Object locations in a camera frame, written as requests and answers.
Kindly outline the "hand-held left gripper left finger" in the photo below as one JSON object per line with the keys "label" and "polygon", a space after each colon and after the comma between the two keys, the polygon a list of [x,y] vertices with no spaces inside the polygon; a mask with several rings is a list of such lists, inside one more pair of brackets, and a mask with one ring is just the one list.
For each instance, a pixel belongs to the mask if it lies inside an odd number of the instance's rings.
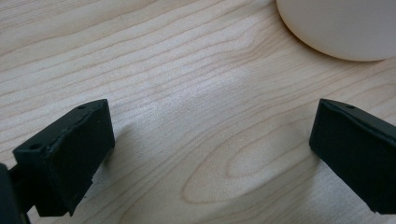
{"label": "hand-held left gripper left finger", "polygon": [[42,217],[73,214],[115,146],[108,101],[79,105],[13,150],[23,210]]}

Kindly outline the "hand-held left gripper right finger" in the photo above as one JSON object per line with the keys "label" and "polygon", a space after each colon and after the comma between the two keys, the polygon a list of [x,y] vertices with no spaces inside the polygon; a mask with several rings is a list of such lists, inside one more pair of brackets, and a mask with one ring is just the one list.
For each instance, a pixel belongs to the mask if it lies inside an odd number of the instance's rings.
{"label": "hand-held left gripper right finger", "polygon": [[372,211],[396,215],[396,126],[321,99],[309,146]]}

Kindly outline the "cream mug with handle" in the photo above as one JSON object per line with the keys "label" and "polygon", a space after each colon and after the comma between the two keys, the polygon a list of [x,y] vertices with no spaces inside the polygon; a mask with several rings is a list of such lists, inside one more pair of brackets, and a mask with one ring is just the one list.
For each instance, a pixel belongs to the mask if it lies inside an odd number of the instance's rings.
{"label": "cream mug with handle", "polygon": [[276,0],[282,20],[306,45],[350,61],[396,56],[396,0]]}

